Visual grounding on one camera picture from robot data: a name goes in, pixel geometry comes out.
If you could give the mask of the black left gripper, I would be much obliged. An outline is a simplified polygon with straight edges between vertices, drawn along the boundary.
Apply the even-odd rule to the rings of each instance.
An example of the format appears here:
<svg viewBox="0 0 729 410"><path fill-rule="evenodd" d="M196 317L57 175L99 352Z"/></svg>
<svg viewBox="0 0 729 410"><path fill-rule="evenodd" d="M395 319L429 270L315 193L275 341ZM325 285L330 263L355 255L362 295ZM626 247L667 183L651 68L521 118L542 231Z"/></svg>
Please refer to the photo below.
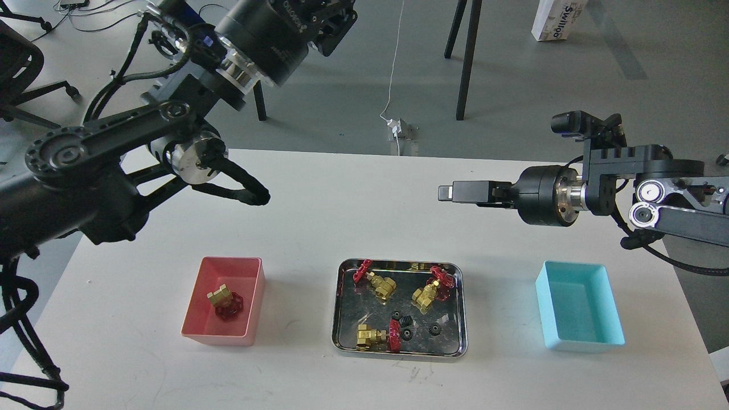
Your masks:
<svg viewBox="0 0 729 410"><path fill-rule="evenodd" d="M354 1L240 1L215 30L275 85L286 83L310 48L328 57L354 25Z"/></svg>

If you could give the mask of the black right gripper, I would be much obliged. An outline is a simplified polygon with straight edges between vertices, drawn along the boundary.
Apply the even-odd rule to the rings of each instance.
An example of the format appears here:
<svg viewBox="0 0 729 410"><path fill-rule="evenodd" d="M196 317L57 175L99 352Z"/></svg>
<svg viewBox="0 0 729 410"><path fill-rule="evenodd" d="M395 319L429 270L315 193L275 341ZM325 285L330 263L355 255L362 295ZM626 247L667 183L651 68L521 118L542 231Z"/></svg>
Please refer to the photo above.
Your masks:
<svg viewBox="0 0 729 410"><path fill-rule="evenodd" d="M525 169L515 184L459 180L440 185L437 200L471 203L477 207L512 207L529 225L569 227L580 212L587 210L585 191L585 182L573 168L534 166Z"/></svg>

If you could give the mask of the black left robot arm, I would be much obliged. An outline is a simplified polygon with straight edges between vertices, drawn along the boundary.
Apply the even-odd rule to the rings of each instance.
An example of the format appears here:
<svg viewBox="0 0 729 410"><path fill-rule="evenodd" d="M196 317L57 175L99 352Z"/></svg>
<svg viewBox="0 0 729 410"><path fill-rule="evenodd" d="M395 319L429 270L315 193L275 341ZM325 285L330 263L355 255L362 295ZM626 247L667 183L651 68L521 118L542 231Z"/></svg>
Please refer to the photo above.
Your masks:
<svg viewBox="0 0 729 410"><path fill-rule="evenodd" d="M283 85L314 48L328 56L357 20L352 1L239 1L217 25L185 1L151 3L122 67L78 126L50 125L29 145L26 172L2 182L2 331L10 329L44 374L2 373L41 387L64 406L69 386L28 319L39 297L17 273L21 255L80 231L94 244L133 241L149 213L189 186L252 206L271 196L230 160L205 119L217 101L235 109L260 83Z"/></svg>

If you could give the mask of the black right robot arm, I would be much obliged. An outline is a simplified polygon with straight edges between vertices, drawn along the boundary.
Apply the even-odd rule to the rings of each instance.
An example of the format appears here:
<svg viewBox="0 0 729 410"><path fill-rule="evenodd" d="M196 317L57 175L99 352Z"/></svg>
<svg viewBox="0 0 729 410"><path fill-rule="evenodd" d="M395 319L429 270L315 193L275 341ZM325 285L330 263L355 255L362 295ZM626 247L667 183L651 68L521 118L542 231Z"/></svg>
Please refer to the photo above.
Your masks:
<svg viewBox="0 0 729 410"><path fill-rule="evenodd" d="M704 163L679 160L661 145L629 147L619 114L600 120L584 111L555 115L550 127L583 142L581 171L567 165L526 168L517 182L455 181L441 185L441 202L513 208L536 226L572 226L580 212L609 216L625 232L624 249L642 248L674 267L710 277L704 268L651 248L666 235L727 246L727 177L706 177Z"/></svg>

